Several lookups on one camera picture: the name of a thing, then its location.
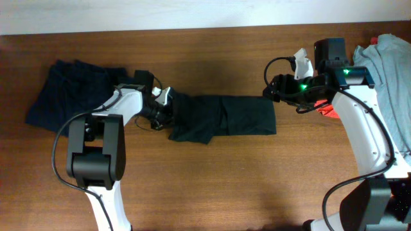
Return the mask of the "dark green black t-shirt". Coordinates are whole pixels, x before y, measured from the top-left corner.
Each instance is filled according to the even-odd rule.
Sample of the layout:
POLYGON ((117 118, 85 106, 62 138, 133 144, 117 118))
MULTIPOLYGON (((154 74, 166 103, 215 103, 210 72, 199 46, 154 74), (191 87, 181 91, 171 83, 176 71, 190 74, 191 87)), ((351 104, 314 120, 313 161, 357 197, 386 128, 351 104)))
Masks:
POLYGON ((173 92, 169 139, 209 144, 214 136, 275 135, 273 102, 255 96, 189 96, 173 92))

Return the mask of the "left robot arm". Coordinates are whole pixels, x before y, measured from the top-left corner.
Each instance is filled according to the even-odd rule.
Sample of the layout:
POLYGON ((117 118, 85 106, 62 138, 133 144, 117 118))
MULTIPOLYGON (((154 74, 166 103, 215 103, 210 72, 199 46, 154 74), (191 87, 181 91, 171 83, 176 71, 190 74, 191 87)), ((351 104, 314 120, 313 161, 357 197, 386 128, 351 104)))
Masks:
POLYGON ((98 230, 131 230, 121 193, 126 167, 125 126, 135 117, 153 130, 171 122, 171 87, 154 86, 151 73, 140 83, 120 83, 98 108, 76 115, 69 129, 67 175, 88 197, 98 230))

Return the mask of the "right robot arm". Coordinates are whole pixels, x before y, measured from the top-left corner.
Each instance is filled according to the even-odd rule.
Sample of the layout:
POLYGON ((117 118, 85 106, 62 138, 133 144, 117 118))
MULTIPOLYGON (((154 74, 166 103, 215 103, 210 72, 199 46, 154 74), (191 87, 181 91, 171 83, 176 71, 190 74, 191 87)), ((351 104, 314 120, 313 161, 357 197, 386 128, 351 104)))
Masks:
POLYGON ((289 56, 292 73, 266 79, 263 95, 300 114, 331 105, 349 138, 359 176, 337 213, 305 221, 302 229, 409 230, 410 166, 383 120, 369 70, 349 63, 343 38, 317 41, 314 55, 309 60, 301 49, 289 56))

